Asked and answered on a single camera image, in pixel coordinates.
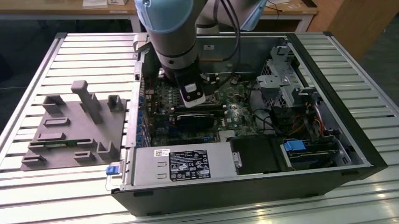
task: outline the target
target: wooden cabinet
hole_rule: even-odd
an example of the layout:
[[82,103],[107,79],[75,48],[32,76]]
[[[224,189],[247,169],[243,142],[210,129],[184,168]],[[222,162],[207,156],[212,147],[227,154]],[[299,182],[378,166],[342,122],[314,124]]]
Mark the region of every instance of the wooden cabinet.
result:
[[399,0],[314,0],[319,14],[307,31],[330,31],[361,59],[399,11]]

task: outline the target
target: barcode sticker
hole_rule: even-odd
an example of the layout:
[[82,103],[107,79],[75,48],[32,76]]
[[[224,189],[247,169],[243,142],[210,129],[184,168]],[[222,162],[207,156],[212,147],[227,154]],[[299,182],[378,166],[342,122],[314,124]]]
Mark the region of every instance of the barcode sticker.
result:
[[155,149],[154,151],[154,156],[160,157],[160,156],[168,156],[170,155],[170,150],[168,149]]

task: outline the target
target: floor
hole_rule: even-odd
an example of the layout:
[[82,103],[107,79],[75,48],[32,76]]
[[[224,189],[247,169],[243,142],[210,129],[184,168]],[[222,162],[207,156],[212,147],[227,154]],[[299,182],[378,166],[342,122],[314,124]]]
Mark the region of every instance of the floor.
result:
[[[0,131],[24,94],[42,59],[58,32],[103,33],[131,32],[128,21],[2,21],[0,55],[3,55],[14,76],[0,82]],[[394,102],[399,104],[399,16],[361,61],[366,71],[381,85]]]

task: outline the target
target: table leg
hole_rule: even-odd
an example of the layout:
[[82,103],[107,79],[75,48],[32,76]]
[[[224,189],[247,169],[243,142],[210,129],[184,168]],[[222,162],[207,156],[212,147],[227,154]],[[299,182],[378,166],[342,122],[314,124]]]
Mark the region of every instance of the table leg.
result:
[[311,25],[314,15],[303,15],[302,20],[299,21],[297,31],[295,32],[306,32],[307,28]]
[[143,32],[142,26],[140,26],[139,16],[138,15],[131,15],[130,20],[131,20],[134,32],[135,33]]

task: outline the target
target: motherboard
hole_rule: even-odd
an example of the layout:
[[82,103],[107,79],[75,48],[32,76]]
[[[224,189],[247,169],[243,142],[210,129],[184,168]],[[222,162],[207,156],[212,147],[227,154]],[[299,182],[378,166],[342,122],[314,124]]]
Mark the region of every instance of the motherboard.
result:
[[249,82],[226,82],[206,103],[186,108],[178,88],[155,80],[146,90],[152,146],[223,142],[259,133],[246,101]]

